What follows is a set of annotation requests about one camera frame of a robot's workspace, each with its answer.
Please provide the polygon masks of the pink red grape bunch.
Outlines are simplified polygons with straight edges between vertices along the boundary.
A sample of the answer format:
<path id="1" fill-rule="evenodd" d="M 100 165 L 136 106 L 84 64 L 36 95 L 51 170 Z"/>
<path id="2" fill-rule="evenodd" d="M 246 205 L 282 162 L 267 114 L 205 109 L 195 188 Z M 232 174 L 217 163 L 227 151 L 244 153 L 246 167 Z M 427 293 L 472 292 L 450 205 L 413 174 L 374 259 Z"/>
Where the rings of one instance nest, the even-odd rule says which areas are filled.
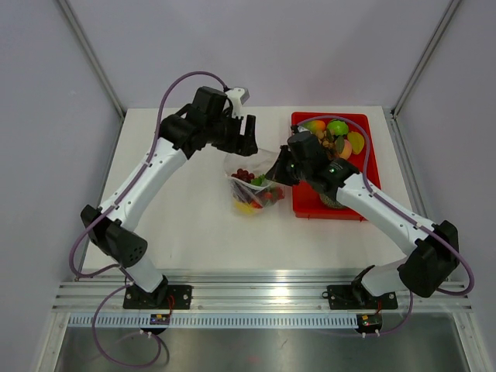
<path id="1" fill-rule="evenodd" d="M 270 188 L 268 191 L 263 193 L 263 206 L 267 207 L 274 205 L 280 200 L 284 199 L 284 189 L 280 187 Z"/>

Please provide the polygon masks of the dark red grape bunch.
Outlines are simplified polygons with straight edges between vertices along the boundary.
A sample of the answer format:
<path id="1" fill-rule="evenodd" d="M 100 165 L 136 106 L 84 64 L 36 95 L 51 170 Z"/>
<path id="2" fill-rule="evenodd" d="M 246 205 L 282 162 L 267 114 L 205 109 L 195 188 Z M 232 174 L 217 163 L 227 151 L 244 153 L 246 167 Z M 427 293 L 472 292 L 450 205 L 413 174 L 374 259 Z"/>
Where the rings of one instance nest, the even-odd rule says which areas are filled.
<path id="1" fill-rule="evenodd" d="M 251 183 L 255 179 L 254 173 L 249 172 L 248 170 L 239 168 L 237 172 L 231 174 L 232 177 L 238 179 L 240 181 L 246 182 L 248 184 Z"/>

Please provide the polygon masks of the clear zip top bag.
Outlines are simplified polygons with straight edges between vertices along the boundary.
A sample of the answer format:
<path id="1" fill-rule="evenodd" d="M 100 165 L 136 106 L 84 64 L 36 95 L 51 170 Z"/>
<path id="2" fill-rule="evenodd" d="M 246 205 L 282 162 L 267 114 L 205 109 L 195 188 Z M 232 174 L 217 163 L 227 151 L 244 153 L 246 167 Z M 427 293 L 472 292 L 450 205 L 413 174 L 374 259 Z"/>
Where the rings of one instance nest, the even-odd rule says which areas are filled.
<path id="1" fill-rule="evenodd" d="M 226 155 L 223 169 L 235 213 L 257 215 L 285 198 L 284 188 L 266 178 L 276 159 L 277 153 L 262 149 L 249 157 Z"/>

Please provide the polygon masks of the yellow mango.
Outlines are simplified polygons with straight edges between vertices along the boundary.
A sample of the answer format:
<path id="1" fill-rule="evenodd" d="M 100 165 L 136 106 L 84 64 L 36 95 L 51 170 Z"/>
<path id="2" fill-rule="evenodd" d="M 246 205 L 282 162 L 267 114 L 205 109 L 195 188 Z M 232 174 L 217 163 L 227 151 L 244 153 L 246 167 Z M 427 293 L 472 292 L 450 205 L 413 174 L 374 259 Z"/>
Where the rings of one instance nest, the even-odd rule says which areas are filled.
<path id="1" fill-rule="evenodd" d="M 233 202 L 234 209 L 241 215 L 251 216 L 257 215 L 263 211 L 261 208 L 255 208 L 250 203 L 245 203 L 235 200 Z"/>

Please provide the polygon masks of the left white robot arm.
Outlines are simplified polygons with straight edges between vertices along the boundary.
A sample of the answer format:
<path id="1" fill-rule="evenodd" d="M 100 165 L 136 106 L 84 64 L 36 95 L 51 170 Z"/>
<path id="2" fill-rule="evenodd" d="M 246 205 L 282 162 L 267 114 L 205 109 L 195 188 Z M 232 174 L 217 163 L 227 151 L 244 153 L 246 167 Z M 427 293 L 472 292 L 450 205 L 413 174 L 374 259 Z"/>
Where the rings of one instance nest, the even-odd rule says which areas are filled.
<path id="1" fill-rule="evenodd" d="M 87 205 L 82 210 L 91 242 L 131 281 L 126 293 L 135 308 L 172 302 L 167 278 L 146 255 L 146 240 L 134 232 L 140 218 L 171 175 L 206 145 L 243 157 L 257 153 L 256 119 L 241 113 L 248 98 L 245 88 L 200 87 L 191 103 L 158 118 L 150 150 L 115 194 L 97 208 Z"/>

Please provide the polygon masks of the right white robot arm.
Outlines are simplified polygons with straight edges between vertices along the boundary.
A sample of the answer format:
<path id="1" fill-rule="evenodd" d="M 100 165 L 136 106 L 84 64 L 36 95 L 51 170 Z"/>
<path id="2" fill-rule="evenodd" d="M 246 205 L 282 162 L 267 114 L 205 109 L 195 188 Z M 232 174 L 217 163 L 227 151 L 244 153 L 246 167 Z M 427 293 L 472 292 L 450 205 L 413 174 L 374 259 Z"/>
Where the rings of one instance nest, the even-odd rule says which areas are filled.
<path id="1" fill-rule="evenodd" d="M 401 290 L 428 298 L 460 263 L 453 224 L 435 224 L 399 205 L 348 160 L 330 160 L 310 132 L 290 136 L 266 176 L 288 186 L 309 184 L 315 192 L 363 216 L 403 252 L 404 259 L 371 265 L 353 279 L 345 296 L 357 308 Z"/>

